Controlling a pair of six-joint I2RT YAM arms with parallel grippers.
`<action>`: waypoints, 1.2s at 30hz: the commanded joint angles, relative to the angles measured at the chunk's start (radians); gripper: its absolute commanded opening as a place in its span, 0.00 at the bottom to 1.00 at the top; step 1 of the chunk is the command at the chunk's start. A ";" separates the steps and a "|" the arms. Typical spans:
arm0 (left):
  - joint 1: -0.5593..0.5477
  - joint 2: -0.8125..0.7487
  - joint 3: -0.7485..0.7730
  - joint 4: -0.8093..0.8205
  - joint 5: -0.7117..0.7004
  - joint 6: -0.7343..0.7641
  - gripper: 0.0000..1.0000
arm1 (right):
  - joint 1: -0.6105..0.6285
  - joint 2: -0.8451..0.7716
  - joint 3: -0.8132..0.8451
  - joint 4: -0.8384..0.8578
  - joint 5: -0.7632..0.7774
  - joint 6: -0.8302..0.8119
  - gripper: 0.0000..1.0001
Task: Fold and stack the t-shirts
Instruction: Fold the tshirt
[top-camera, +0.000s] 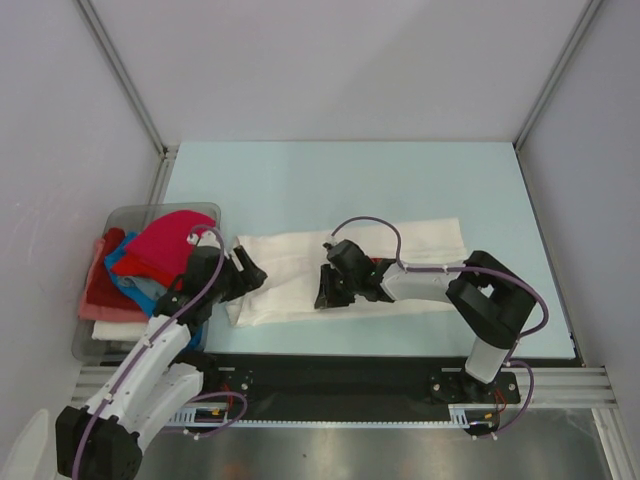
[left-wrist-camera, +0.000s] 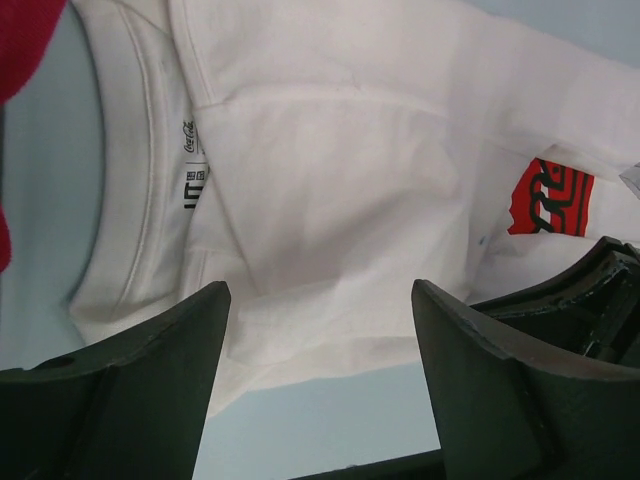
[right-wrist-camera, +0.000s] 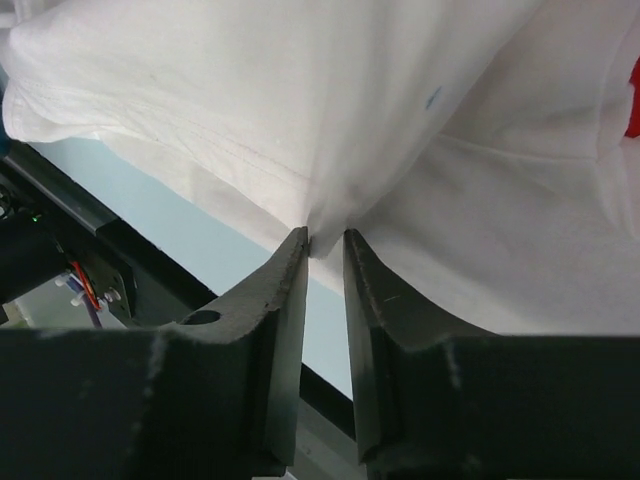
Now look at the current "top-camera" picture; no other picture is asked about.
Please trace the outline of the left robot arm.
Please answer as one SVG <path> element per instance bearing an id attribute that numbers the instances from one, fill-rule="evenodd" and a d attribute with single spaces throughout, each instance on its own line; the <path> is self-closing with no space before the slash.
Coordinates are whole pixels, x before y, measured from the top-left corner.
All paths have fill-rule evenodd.
<path id="1" fill-rule="evenodd" d="M 144 452 L 186 404 L 217 400 L 214 425 L 246 412 L 246 397 L 230 389 L 213 357 L 188 350 L 214 305 L 262 286 L 266 273 L 246 250 L 197 246 L 146 330 L 113 375 L 82 406 L 65 407 L 55 422 L 57 471 L 70 479 L 132 479 Z"/>

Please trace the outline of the white t-shirt with red print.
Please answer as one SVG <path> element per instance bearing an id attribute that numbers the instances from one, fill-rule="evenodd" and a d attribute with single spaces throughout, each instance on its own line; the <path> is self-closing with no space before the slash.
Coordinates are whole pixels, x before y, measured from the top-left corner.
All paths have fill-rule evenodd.
<path id="1" fill-rule="evenodd" d="M 404 222 L 401 258 L 414 263 L 453 263 L 468 256 L 459 220 Z M 347 320 L 391 315 L 451 311 L 451 305 L 427 300 L 398 303 L 368 302 L 358 297 L 354 304 L 337 309 L 316 310 L 320 267 L 326 260 L 323 243 L 329 231 L 296 232 L 272 236 L 239 236 L 254 263 L 267 274 L 264 284 L 226 304 L 230 325 L 236 328 L 311 320 Z"/>

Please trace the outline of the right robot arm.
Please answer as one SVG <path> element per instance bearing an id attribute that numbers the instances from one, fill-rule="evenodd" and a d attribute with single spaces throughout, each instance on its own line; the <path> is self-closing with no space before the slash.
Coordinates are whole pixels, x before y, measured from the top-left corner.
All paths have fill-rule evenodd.
<path id="1" fill-rule="evenodd" d="M 461 376 L 463 393 L 484 401 L 496 391 L 496 377 L 539 302 L 528 284 L 484 251 L 445 266 L 370 257 L 350 240 L 327 243 L 325 249 L 315 309 L 348 307 L 358 297 L 371 303 L 450 304 L 475 334 Z"/>

